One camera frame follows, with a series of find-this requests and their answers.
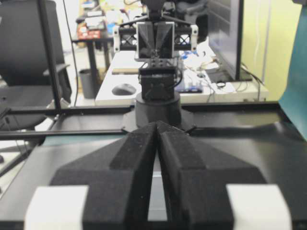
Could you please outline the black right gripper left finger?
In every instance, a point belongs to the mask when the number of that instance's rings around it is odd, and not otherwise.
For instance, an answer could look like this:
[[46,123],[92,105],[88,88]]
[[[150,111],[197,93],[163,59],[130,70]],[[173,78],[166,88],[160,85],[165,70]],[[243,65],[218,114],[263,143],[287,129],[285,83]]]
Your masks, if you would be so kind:
[[142,230],[148,219],[156,123],[61,166],[38,187],[26,230]]

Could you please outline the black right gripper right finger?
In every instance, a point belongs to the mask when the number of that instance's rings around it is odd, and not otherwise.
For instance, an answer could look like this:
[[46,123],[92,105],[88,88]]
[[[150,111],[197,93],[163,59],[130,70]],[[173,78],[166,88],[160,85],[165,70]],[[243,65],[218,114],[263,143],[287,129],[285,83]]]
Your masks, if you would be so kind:
[[162,168],[190,229],[292,229],[279,186],[258,167],[162,121],[157,133]]

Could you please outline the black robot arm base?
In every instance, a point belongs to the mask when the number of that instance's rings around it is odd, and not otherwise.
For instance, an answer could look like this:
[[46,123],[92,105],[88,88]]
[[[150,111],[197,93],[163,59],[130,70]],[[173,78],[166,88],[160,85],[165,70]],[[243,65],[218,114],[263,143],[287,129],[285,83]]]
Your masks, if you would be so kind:
[[113,28],[114,51],[135,51],[136,61],[147,63],[138,69],[141,92],[135,108],[123,116],[127,132],[157,121],[189,131],[195,127],[193,113],[182,109],[175,91],[183,80],[179,51],[195,51],[197,25],[171,17],[164,0],[143,0],[147,13]]

